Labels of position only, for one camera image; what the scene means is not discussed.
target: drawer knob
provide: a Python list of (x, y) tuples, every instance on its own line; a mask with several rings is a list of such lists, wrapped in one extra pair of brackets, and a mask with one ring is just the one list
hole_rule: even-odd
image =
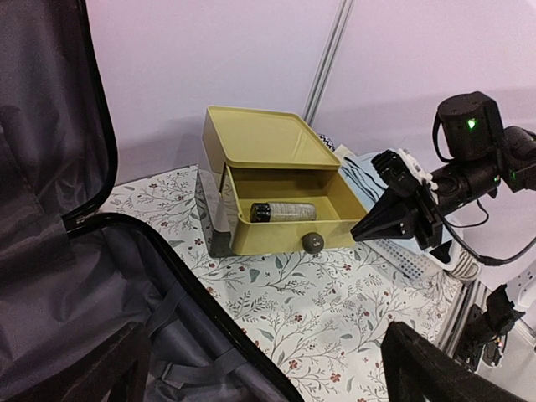
[(324, 238), (316, 232), (307, 233), (301, 238), (301, 245), (308, 254), (318, 254), (324, 248)]

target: black bag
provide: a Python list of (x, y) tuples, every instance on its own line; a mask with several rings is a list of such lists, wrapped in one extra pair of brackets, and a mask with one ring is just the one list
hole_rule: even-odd
[(145, 400), (302, 400), (155, 230), (94, 214), (117, 155), (84, 1), (2, 0), (0, 32), (0, 399), (139, 322)]

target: open drawer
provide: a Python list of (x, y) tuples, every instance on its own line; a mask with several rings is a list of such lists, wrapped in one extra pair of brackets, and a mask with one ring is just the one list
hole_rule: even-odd
[[(318, 233), (325, 248), (353, 244), (350, 229), (366, 214), (337, 170), (225, 167), (222, 197), (237, 255), (303, 250), (302, 237)], [(311, 203), (317, 220), (251, 223), (253, 203)]]

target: box lid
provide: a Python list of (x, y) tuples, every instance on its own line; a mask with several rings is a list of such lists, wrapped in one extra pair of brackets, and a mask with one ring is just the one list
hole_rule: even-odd
[(210, 106), (208, 114), (233, 168), (337, 170), (340, 162), (292, 113)]

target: white wall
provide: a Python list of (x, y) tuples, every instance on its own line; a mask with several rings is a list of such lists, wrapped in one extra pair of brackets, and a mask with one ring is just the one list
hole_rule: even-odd
[(301, 114), (339, 0), (88, 0), (117, 182), (196, 163), (209, 105)]
[[(505, 126), (534, 131), (535, 4), (356, 1), (313, 128), (356, 153), (406, 147), (430, 170), (440, 166), (432, 122), (449, 96), (481, 90), (497, 100)], [(506, 185), (499, 193), (483, 199), (491, 221), (467, 230), (466, 239), (481, 254), (506, 257), (536, 235), (536, 193), (511, 194)], [(460, 216), (481, 218), (472, 205)], [(483, 280), (497, 286), (536, 258), (535, 251), (485, 272)]]

